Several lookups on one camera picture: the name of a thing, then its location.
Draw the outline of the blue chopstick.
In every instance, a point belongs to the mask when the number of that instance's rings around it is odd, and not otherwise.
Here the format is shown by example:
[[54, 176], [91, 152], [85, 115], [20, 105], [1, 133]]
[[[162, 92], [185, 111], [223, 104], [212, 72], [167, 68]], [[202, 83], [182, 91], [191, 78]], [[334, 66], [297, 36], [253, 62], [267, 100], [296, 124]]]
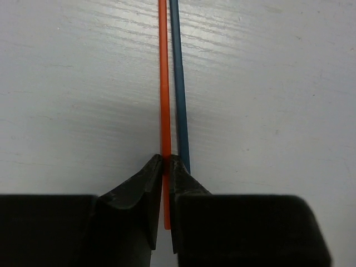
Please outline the blue chopstick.
[[179, 2], [170, 1], [170, 21], [172, 37], [172, 54], [174, 60], [174, 83], [176, 98], [176, 126], [178, 152], [188, 173], [191, 173], [189, 133], [185, 95], [184, 68], [180, 32]]

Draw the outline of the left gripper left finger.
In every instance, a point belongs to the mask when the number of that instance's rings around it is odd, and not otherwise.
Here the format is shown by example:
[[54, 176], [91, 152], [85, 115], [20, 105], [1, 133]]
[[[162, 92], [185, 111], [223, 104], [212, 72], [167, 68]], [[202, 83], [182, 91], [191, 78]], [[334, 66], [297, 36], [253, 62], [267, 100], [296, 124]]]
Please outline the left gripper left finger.
[[163, 160], [104, 195], [1, 195], [2, 266], [149, 266]]

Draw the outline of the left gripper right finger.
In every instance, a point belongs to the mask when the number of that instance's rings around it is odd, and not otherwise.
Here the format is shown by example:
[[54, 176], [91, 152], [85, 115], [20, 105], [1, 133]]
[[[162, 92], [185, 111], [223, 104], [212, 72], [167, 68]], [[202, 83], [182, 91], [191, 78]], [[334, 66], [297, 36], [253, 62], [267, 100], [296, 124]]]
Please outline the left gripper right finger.
[[294, 195], [217, 195], [170, 160], [170, 223], [180, 266], [331, 266], [309, 205]]

